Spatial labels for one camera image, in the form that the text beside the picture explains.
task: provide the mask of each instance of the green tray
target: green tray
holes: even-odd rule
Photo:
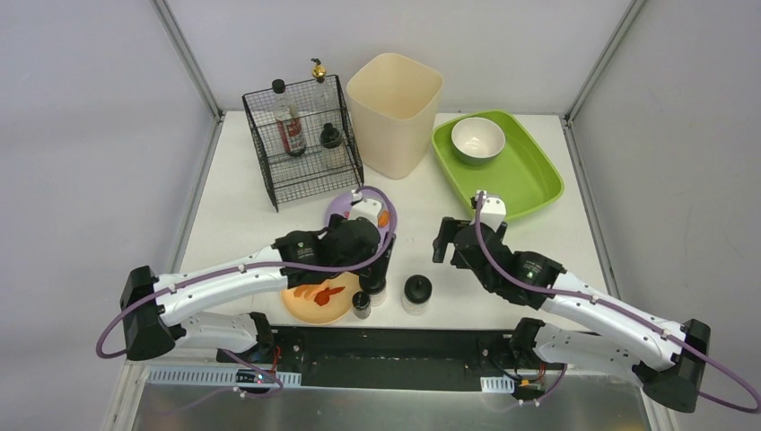
[[[484,166],[464,164],[454,153],[452,128],[468,117],[491,119],[507,138],[504,150]],[[487,190],[502,197],[507,204],[506,221],[546,207],[563,194],[563,179],[555,166],[529,132],[507,112],[488,110],[453,119],[437,127],[431,140],[447,178],[471,212],[470,198],[476,190]]]

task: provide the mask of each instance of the wall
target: wall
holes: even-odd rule
[[[566,112],[628,0],[169,1],[223,108],[275,78],[311,77],[310,58],[348,80],[398,52],[440,71],[442,110]]]
[[[575,121],[622,296],[712,326],[711,355],[761,388],[761,4],[650,2]],[[706,372],[704,391],[752,405]],[[681,429],[759,429],[700,401]]]
[[[0,58],[0,429],[99,429],[95,340],[167,269],[213,121],[147,1],[3,1]]]

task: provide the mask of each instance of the wire rack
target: wire rack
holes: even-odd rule
[[[285,151],[272,113],[275,92],[267,89],[243,95],[243,107],[249,119],[265,188],[275,210],[284,202],[364,183],[362,160],[356,148],[341,83],[336,75],[326,76],[325,82],[336,92],[339,106],[336,110],[315,110],[312,94],[316,83],[313,79],[285,87],[285,92],[298,105],[306,143],[304,154],[296,157]],[[319,143],[325,123],[333,123],[341,130],[346,138],[345,145],[326,149]]]

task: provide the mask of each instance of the white table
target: white table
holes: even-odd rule
[[[439,114],[436,125],[457,116]],[[557,168],[565,183],[565,192],[549,207],[511,222],[505,243],[514,251],[533,250],[545,254],[593,286],[605,288],[559,118],[519,115],[517,119]],[[451,250],[445,263],[432,263],[432,242],[442,217],[470,218],[444,177],[433,149],[403,180],[390,180],[368,166],[364,168],[364,176],[365,183],[384,190],[398,210],[398,237],[387,275],[388,298],[372,310],[367,320],[348,313],[336,325],[510,329],[521,317],[534,317],[568,330],[582,329],[574,322],[512,305],[487,293],[472,273],[449,265]],[[201,269],[250,254],[292,230],[317,230],[323,225],[325,208],[337,193],[296,200],[281,205],[277,213],[264,188],[246,116],[239,111],[228,112],[181,270]],[[407,314],[400,302],[404,282],[413,274],[423,274],[433,283],[433,297],[426,313],[420,316]],[[288,313],[279,293],[242,298],[212,311],[264,312],[274,325],[304,324]]]

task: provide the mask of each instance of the bowl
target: bowl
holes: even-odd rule
[[[451,133],[455,154],[466,164],[481,166],[492,161],[504,149],[504,132],[490,119],[462,119]]]

